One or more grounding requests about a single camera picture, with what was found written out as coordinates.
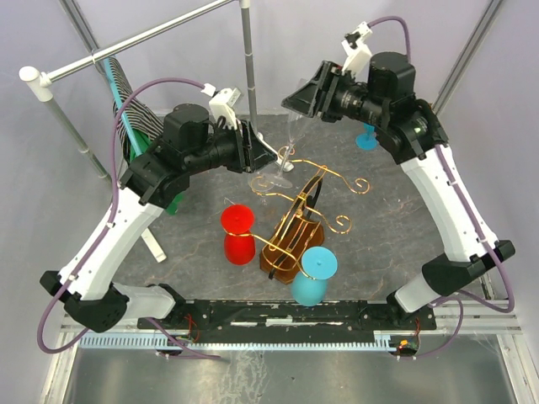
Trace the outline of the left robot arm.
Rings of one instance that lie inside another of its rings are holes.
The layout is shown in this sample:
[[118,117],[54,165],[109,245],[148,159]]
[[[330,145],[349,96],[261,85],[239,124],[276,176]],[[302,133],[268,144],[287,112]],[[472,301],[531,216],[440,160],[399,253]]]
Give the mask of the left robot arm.
[[65,312],[94,332],[122,320],[152,317],[167,328],[184,323],[184,298],[167,284],[146,287],[113,282],[136,240],[189,187],[191,177],[213,168],[255,173],[277,156],[239,120],[211,116],[197,104],[180,104],[163,119],[163,131],[131,161],[112,204],[76,257],[60,271],[45,272],[40,283],[57,295]]

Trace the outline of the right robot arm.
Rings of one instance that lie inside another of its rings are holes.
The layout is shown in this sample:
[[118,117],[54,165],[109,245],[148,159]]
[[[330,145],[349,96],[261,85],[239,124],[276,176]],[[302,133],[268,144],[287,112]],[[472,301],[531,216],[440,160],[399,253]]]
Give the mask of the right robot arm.
[[421,273],[387,297],[389,325],[403,329],[416,311],[464,287],[515,255],[475,207],[453,159],[448,137],[429,103],[414,92],[415,67],[400,53],[377,53],[366,82],[350,69],[323,61],[314,76],[285,97],[285,109],[333,123],[346,117],[371,125],[378,144],[419,191],[444,246]]

